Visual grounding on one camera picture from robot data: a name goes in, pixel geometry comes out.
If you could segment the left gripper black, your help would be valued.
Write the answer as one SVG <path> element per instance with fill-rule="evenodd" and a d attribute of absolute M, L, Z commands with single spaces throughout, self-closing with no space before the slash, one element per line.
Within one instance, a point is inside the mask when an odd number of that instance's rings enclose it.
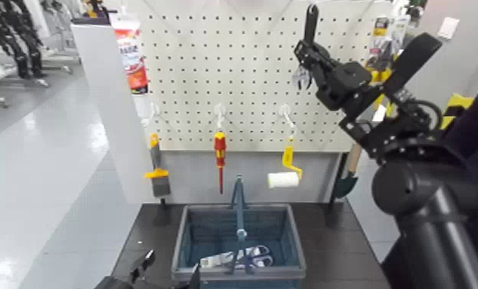
<path fill-rule="evenodd" d="M 129 281 L 105 276 L 96 285 L 95 289 L 168 289 L 168 287 L 153 284 L 145 279 L 145 273 L 155 262 L 155 250 L 146 251 L 141 257 L 135 260 L 129 271 Z M 201 288 L 201 265 L 196 263 L 192 268 L 191 278 L 188 282 L 188 289 Z"/>

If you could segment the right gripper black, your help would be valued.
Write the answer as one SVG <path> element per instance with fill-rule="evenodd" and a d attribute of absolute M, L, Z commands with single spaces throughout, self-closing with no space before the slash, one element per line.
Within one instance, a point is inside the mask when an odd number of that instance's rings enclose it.
<path fill-rule="evenodd" d="M 317 86 L 316 97 L 331 111 L 342 108 L 364 86 L 370 84 L 371 73 L 358 62 L 341 64 L 322 45 L 300 40 L 294 55 L 299 65 L 310 70 Z"/>

